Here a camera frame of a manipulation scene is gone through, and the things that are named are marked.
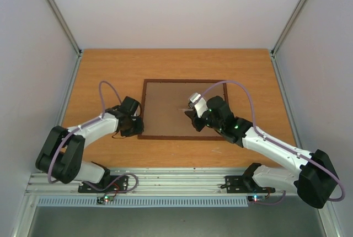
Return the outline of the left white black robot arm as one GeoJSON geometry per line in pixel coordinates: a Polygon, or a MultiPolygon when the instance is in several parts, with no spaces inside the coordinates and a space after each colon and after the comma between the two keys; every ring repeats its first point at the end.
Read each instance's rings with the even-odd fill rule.
{"type": "Polygon", "coordinates": [[[47,173],[51,184],[80,181],[98,192],[108,190],[114,183],[110,170],[98,163],[85,162],[84,149],[109,134],[119,133],[122,137],[141,134],[144,125],[139,111],[141,104],[127,96],[120,105],[105,109],[81,125],[53,127],[36,159],[35,167],[47,173]]]}

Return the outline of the brown wooden picture frame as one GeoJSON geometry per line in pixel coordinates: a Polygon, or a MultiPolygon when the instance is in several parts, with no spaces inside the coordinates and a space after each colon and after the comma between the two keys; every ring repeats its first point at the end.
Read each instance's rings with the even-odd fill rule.
{"type": "Polygon", "coordinates": [[[138,139],[222,141],[217,132],[205,127],[198,132],[191,120],[178,108],[189,108],[189,97],[203,93],[214,79],[145,79],[142,91],[141,117],[144,132],[138,139]]]}

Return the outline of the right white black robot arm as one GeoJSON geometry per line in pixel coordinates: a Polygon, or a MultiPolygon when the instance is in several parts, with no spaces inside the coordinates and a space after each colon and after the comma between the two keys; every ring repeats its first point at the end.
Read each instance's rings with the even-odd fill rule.
{"type": "Polygon", "coordinates": [[[252,122],[234,116],[220,96],[205,100],[201,94],[193,93],[188,106],[185,114],[198,132],[208,127],[228,143],[253,150],[280,164],[280,168],[251,164],[243,174],[243,184],[249,191],[272,187],[296,193],[302,201],[317,209],[331,201],[339,178],[324,151],[299,149],[269,135],[252,122]]]}

